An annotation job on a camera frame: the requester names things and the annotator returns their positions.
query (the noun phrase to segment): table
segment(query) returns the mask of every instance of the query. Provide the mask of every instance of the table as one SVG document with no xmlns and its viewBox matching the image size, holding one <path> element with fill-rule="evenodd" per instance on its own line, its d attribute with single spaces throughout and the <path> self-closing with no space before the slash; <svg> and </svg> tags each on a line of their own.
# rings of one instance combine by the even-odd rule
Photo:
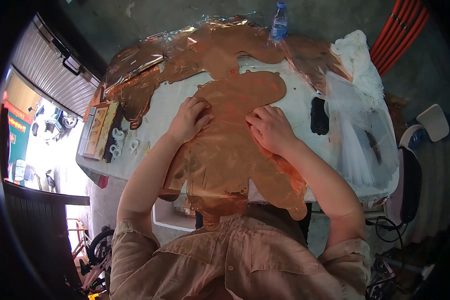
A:
<svg viewBox="0 0 450 300">
<path fill-rule="evenodd" d="M 270 71 L 279 72 L 285 81 L 287 93 L 283 99 L 273 103 L 272 106 L 280 107 L 285 116 L 288 118 L 293 131 L 297 138 L 304 141 L 315 153 L 324 159 L 329 165 L 335 167 L 338 161 L 336 147 L 332 147 L 332 143 L 328 135 L 316 135 L 310 129 L 310 111 L 312 108 L 312 99 L 317 96 L 315 91 L 303 80 L 296 70 L 286 61 L 283 60 L 278 64 L 266 64 L 252 57 L 239 57 L 239 72 L 245 73 L 246 70 L 251 72 Z M 96 162 L 85 160 L 80 155 L 76 155 L 77 164 L 81 167 L 88 168 L 94 172 L 104 176 L 128 180 L 135 168 L 144 158 L 146 146 L 150 143 L 153 147 L 157 140 L 168 129 L 172 119 L 176 115 L 180 104 L 186 97 L 192 97 L 197 91 L 198 85 L 203 85 L 212 78 L 206 72 L 199 73 L 182 81 L 168 84 L 162 82 L 151 98 L 150 110 L 144 116 L 142 125 L 136 130 L 130 130 L 130 123 L 126 120 L 122 121 L 122 130 L 126 132 L 125 146 L 122 155 L 113 159 L 111 163 Z M 393 126 L 390 115 L 386 108 L 385 102 L 382 100 L 377 109 L 383 110 L 385 114 L 385 126 L 389 126 L 393 133 Z M 139 140 L 140 146 L 137 154 L 129 150 L 129 144 L 132 140 Z M 382 188 L 370 186 L 352 186 L 361 202 L 370 202 L 387 195 L 390 195 L 398 185 L 399 169 L 393 172 L 390 182 Z M 253 182 L 249 179 L 248 198 L 251 202 L 262 202 L 263 197 L 257 192 Z M 186 186 L 182 188 L 182 193 L 186 193 Z M 306 202 L 316 201 L 310 189 L 305 195 Z"/>
</svg>

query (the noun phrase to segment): copper foil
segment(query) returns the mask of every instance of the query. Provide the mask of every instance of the copper foil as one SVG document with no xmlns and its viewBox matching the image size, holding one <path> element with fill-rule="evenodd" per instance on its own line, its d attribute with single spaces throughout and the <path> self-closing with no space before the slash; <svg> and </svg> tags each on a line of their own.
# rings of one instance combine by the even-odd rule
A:
<svg viewBox="0 0 450 300">
<path fill-rule="evenodd" d="M 152 41 L 141 41 L 121 49 L 108 65 L 105 75 L 106 91 L 132 79 L 163 59 L 164 50 Z"/>
<path fill-rule="evenodd" d="M 279 45 L 268 44 L 269 35 L 268 30 L 247 25 L 204 31 L 200 41 L 165 63 L 163 78 L 172 83 L 200 72 L 208 72 L 215 80 L 224 78 L 238 73 L 237 56 L 243 54 L 264 63 L 279 63 L 285 58 L 285 52 Z"/>
<path fill-rule="evenodd" d="M 283 47 L 288 61 L 297 69 L 320 94 L 326 93 L 327 70 L 353 80 L 340 61 L 330 51 L 330 43 L 304 35 L 290 34 L 284 38 Z"/>
<path fill-rule="evenodd" d="M 221 216 L 244 213 L 248 179 L 272 205 L 303 219 L 307 185 L 282 157 L 254 141 L 245 116 L 256 107 L 274 103 L 286 93 L 278 73 L 239 73 L 237 57 L 250 55 L 264 63 L 287 58 L 319 93 L 326 90 L 325 75 L 332 70 L 352 80 L 330 44 L 290 35 L 282 44 L 269 42 L 269 31 L 240 16 L 213 17 L 198 29 L 187 27 L 158 33 L 117 53 L 93 102 L 119 100 L 130 129 L 137 129 L 162 81 L 176 82 L 200 72 L 214 81 L 198 86 L 195 97 L 206 99 L 215 118 L 191 141 L 180 147 L 168 170 L 160 197 L 174 201 L 187 182 L 188 200 L 203 214 L 204 226 L 214 229 Z M 165 60 L 163 71 L 157 65 Z"/>
<path fill-rule="evenodd" d="M 135 130 L 142 124 L 143 116 L 150 109 L 150 100 L 160 85 L 160 69 L 154 66 L 138 76 L 116 85 L 106 94 L 107 101 L 118 100 L 123 106 L 123 116 Z"/>
<path fill-rule="evenodd" d="M 161 197 L 178 195 L 187 181 L 190 204 L 213 229 L 220 216 L 245 211 L 251 178 L 265 200 L 296 220 L 304 218 L 305 181 L 285 159 L 260 150 L 245 121 L 254 108 L 282 99 L 286 91 L 279 74 L 268 71 L 235 73 L 198 86 L 194 97 L 211 104 L 214 119 L 179 149 Z"/>
</svg>

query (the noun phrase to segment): metal shutter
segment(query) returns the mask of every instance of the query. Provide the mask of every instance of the metal shutter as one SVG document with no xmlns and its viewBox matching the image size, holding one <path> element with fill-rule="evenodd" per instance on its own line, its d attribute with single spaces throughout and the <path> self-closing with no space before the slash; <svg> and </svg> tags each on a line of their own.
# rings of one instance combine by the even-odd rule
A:
<svg viewBox="0 0 450 300">
<path fill-rule="evenodd" d="M 83 118 L 96 85 L 67 70 L 60 52 L 52 50 L 49 44 L 32 21 L 15 49 L 12 65 L 46 98 Z"/>
</svg>

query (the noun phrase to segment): rolling shutter door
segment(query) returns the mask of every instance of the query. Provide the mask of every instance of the rolling shutter door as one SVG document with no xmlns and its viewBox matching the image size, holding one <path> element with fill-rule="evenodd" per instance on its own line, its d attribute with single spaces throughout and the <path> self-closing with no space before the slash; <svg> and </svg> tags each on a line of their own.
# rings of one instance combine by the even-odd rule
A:
<svg viewBox="0 0 450 300">
<path fill-rule="evenodd" d="M 40 22 L 35 17 L 25 30 L 12 56 L 12 65 L 42 92 L 42 96 L 82 119 L 99 82 L 83 68 L 76 75 L 62 65 L 63 56 L 54 47 L 52 37 Z M 44 31 L 50 40 L 44 37 Z M 67 64 L 78 66 L 72 57 L 67 60 Z"/>
</svg>

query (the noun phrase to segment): bottle label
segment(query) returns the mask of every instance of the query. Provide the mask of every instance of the bottle label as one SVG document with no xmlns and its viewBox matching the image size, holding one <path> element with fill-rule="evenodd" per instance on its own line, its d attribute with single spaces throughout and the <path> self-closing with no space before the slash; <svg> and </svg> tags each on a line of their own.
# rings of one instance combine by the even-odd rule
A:
<svg viewBox="0 0 450 300">
<path fill-rule="evenodd" d="M 276 28 L 274 26 L 271 27 L 271 36 L 272 37 L 283 37 L 287 35 L 287 29 L 286 28 Z"/>
</svg>

